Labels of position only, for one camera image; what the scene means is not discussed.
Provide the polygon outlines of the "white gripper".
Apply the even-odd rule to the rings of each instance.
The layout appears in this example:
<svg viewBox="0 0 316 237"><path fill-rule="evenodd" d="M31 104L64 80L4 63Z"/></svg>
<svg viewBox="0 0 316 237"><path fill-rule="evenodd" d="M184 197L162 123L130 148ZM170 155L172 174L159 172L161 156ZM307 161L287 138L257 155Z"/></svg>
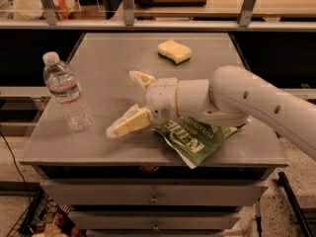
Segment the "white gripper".
<svg viewBox="0 0 316 237"><path fill-rule="evenodd" d="M131 70L129 77L143 91L146 90L146 107L134 105L129 108L121 118L107 128L106 136L109 138L125 136L143 129L154 119L162 121L175 119L178 116L176 105L178 80L176 78L162 78L155 81L154 76L136 70Z"/></svg>

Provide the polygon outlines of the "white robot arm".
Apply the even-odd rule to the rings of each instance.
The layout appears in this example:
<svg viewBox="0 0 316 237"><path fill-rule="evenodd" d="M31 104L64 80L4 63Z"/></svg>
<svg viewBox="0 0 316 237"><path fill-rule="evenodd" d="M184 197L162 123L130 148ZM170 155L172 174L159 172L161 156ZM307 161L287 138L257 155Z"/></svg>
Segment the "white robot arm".
<svg viewBox="0 0 316 237"><path fill-rule="evenodd" d="M154 120L190 117L219 126L239 126L248 117L260 120L316 159L316 106L237 66L222 66L210 79L156 79L131 71L145 95L107 128L110 138L143 129Z"/></svg>

